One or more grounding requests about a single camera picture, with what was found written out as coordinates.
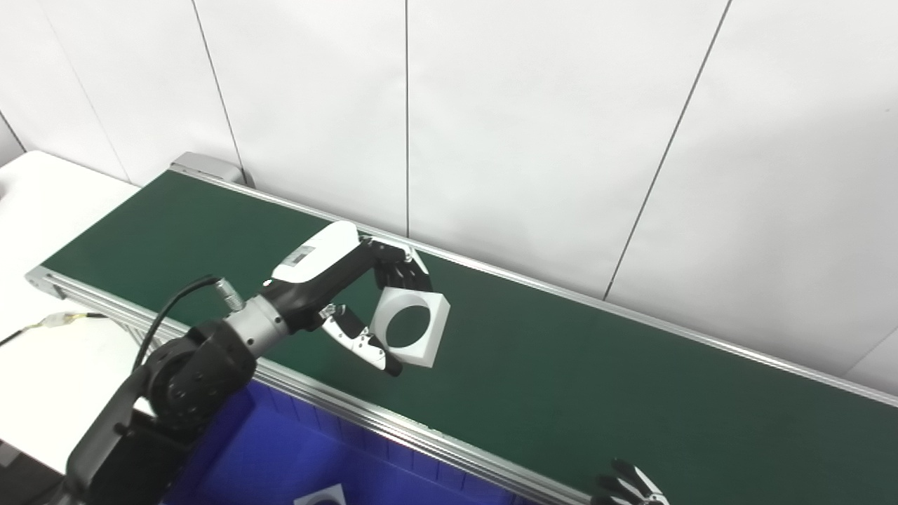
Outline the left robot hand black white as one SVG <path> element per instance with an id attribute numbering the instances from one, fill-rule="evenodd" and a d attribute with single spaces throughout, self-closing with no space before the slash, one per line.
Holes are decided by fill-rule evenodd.
<path id="1" fill-rule="evenodd" d="M 323 329 L 376 370 L 397 377 L 402 364 L 368 324 L 334 298 L 366 272 L 378 290 L 430 292 L 429 270 L 407 243 L 360 234 L 348 221 L 329 224 L 293 250 L 260 291 L 290 333 Z"/>

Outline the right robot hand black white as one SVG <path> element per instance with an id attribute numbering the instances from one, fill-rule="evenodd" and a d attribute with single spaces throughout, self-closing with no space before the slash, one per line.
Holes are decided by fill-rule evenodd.
<path id="1" fill-rule="evenodd" d="M 590 504 L 670 504 L 669 499 L 634 464 L 622 458 L 612 458 L 610 474 L 598 474 L 596 484 L 599 492 Z"/>

